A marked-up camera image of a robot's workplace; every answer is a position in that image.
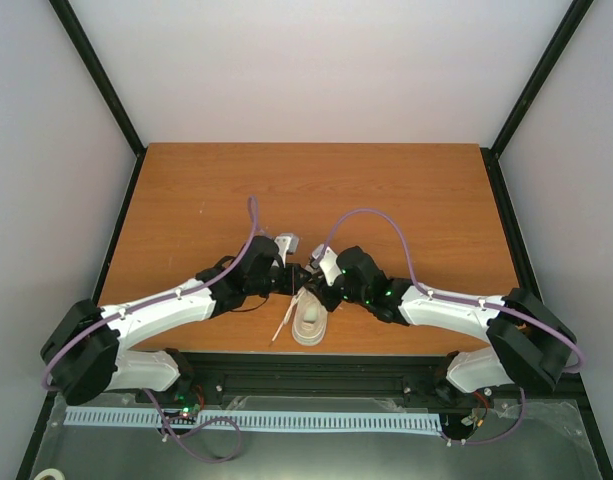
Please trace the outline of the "white shoelace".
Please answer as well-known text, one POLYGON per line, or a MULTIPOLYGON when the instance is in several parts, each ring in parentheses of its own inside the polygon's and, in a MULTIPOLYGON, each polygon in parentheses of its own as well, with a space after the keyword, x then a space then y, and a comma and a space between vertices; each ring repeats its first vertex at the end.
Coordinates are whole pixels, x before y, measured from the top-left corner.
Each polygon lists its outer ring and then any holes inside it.
POLYGON ((269 342, 270 346, 272 346, 275 343, 275 341, 277 340, 278 336, 280 335, 283 327, 285 325, 287 325, 289 320, 294 316, 294 314, 296 312, 296 309, 297 309, 297 307, 299 305, 299 302, 301 301, 301 298, 303 297, 303 295, 304 295, 304 292, 300 291, 300 292, 298 292, 296 295, 294 295, 291 298, 291 301, 290 301, 289 306, 288 306, 288 308, 287 308, 287 310, 286 310, 286 312, 284 314, 284 317, 280 321, 277 329, 275 330, 275 333, 273 334, 273 336, 272 336, 272 338, 271 338, 271 340, 269 342))

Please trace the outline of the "beige lace sneaker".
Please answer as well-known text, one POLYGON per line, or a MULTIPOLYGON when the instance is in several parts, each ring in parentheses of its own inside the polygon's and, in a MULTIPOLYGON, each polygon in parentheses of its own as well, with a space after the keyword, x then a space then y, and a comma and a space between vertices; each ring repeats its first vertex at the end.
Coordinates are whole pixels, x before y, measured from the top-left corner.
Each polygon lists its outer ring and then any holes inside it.
POLYGON ((289 320, 292 321, 291 333, 298 344, 311 347, 318 345, 325 336, 328 312, 315 295, 304 288, 300 291, 303 291, 304 295, 294 316, 289 320))

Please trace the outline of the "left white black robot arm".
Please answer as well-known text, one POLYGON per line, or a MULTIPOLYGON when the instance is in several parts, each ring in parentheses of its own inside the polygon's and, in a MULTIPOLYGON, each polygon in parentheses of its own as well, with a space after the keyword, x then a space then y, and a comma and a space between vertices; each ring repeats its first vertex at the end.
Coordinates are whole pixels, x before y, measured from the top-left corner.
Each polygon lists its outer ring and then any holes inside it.
POLYGON ((47 386, 70 405, 129 389, 158 391, 176 403, 187 400, 194 378, 183 370, 181 355, 172 349, 140 352, 135 345, 182 325, 240 312, 251 296, 295 295, 310 278, 286 259, 298 243, 293 233, 255 236, 239 256, 226 256, 169 290, 118 305, 75 303, 40 350, 47 386))

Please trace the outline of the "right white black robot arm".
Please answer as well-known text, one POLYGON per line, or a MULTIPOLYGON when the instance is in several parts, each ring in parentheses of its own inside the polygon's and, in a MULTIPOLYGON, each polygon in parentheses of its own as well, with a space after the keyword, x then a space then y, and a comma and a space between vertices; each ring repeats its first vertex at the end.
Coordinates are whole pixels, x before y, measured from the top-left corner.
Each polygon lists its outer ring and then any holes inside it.
POLYGON ((358 246, 335 253, 319 245, 309 266, 308 286, 329 312, 347 302, 384 323, 435 327, 485 342, 480 350, 450 355, 440 376, 461 393, 508 384, 551 393, 576 343, 572 331, 522 288, 505 296, 436 290, 387 276, 358 246))

